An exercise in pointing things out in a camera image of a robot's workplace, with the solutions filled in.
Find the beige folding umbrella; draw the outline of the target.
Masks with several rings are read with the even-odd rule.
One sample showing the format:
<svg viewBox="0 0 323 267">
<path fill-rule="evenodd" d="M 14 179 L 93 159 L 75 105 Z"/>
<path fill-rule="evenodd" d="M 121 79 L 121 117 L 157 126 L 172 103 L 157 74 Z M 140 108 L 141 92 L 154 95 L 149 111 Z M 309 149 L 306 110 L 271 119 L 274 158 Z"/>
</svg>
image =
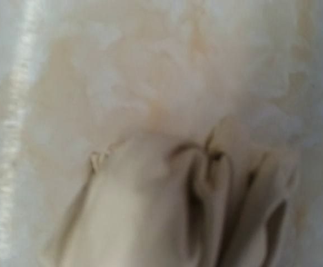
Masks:
<svg viewBox="0 0 323 267">
<path fill-rule="evenodd" d="M 275 266 L 298 155 L 231 121 L 204 144 L 142 133 L 91 156 L 43 266 Z"/>
</svg>

